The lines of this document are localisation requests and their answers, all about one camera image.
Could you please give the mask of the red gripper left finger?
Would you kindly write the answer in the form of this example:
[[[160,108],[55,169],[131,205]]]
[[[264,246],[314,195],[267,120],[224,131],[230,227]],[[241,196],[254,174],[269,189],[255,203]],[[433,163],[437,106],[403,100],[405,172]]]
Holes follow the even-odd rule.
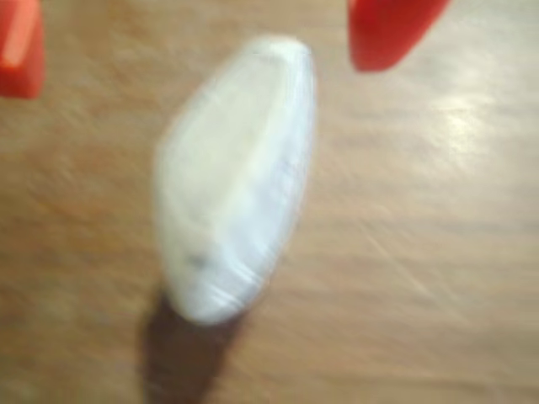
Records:
[[[45,46],[40,1],[2,1],[1,95],[36,98],[44,79]]]

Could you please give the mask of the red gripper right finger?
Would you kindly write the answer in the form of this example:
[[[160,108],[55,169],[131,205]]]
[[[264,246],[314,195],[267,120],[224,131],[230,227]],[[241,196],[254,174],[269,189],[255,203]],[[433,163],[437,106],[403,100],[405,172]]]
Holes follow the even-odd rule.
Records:
[[[448,0],[353,0],[347,4],[350,59],[360,72],[399,63],[445,11]]]

